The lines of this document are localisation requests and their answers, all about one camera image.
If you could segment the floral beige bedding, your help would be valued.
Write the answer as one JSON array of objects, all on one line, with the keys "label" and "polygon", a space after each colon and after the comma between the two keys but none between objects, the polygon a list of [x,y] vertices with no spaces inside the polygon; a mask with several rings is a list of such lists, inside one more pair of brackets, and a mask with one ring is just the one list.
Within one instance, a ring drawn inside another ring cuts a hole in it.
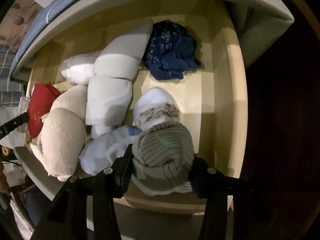
[{"label": "floral beige bedding", "polygon": [[42,7],[34,0],[16,0],[1,22],[1,44],[18,51],[28,29]]}]

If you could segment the light wooden drawer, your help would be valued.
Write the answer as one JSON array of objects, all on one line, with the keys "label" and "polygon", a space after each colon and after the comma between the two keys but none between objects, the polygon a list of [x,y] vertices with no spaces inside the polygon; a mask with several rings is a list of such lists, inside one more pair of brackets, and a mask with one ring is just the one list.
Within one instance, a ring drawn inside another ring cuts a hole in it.
[{"label": "light wooden drawer", "polygon": [[195,153],[223,174],[240,176],[247,135],[247,86],[238,37],[221,0],[141,1],[108,9],[77,23],[36,54],[29,86],[71,85],[61,75],[64,59],[101,50],[144,19],[171,20],[197,40],[201,68],[181,81],[157,81],[144,67],[133,84],[133,101],[149,88],[163,87],[180,108],[180,121],[192,136]]}]

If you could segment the beige textured rolled garment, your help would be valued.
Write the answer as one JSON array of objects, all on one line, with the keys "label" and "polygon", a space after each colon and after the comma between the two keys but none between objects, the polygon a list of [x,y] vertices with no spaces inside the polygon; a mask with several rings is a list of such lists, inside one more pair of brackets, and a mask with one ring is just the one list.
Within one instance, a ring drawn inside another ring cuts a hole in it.
[{"label": "beige textured rolled garment", "polygon": [[78,84],[58,96],[49,113],[41,117],[39,135],[29,143],[48,175],[59,181],[74,174],[87,139],[87,90],[86,85]]}]

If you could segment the navy floral underwear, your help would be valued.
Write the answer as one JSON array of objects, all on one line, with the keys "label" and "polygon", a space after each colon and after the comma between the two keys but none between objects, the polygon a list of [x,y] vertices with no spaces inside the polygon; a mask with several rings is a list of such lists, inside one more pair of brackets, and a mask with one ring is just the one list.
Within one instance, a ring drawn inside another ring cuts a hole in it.
[{"label": "navy floral underwear", "polygon": [[142,62],[158,81],[183,79],[183,73],[199,69],[197,41],[184,26],[165,20],[153,24]]}]

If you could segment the long white rolled garment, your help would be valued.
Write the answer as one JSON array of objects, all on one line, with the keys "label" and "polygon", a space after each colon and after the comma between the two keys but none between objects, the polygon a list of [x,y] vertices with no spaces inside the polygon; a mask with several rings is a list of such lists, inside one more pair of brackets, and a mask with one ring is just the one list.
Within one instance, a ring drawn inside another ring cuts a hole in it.
[{"label": "long white rolled garment", "polygon": [[97,57],[87,91],[86,125],[93,139],[119,126],[132,98],[137,74],[153,29],[151,18],[111,41]]}]

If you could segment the small white rolled garment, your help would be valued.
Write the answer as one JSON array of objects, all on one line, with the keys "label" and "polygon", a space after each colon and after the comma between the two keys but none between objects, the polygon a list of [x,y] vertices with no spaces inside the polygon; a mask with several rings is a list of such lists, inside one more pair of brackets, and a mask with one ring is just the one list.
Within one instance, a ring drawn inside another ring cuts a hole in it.
[{"label": "small white rolled garment", "polygon": [[88,85],[93,75],[93,66],[101,51],[79,54],[63,61],[62,76],[71,84]]}]

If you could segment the light blue underwear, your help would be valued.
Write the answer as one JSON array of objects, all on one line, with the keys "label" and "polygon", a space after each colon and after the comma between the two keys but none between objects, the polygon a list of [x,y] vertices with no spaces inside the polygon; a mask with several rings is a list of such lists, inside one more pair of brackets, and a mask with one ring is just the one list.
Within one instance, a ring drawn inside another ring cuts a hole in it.
[{"label": "light blue underwear", "polygon": [[142,132],[136,126],[125,125],[86,142],[79,159],[84,172],[96,175],[111,167],[115,159],[124,155],[129,144]]}]

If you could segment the grey ribbed knit garment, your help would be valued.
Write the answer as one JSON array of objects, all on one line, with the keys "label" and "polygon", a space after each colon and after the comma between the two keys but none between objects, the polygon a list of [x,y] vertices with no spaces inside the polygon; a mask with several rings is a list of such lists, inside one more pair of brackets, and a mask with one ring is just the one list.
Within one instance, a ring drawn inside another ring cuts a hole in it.
[{"label": "grey ribbed knit garment", "polygon": [[189,193],[188,174],[195,158],[189,130],[175,121],[142,132],[132,146],[132,181],[148,196]]}]

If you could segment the blue bed mattress sheet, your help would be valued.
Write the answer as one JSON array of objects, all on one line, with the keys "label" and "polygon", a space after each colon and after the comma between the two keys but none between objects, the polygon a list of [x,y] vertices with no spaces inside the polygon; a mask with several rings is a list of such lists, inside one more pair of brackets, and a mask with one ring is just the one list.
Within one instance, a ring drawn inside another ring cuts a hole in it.
[{"label": "blue bed mattress sheet", "polygon": [[[55,0],[36,16],[12,62],[9,79],[26,83],[24,64],[50,39],[88,16],[104,9],[141,0]],[[294,18],[281,0],[223,0],[262,12],[244,27],[240,46],[245,62],[251,64],[293,23]]]}]

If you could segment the red underwear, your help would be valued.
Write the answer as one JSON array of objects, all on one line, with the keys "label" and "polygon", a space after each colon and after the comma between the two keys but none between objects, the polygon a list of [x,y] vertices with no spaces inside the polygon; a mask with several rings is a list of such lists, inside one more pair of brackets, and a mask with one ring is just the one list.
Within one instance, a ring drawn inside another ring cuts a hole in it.
[{"label": "red underwear", "polygon": [[43,126],[41,117],[49,113],[53,102],[61,95],[51,84],[36,83],[28,108],[30,139],[36,138]]}]

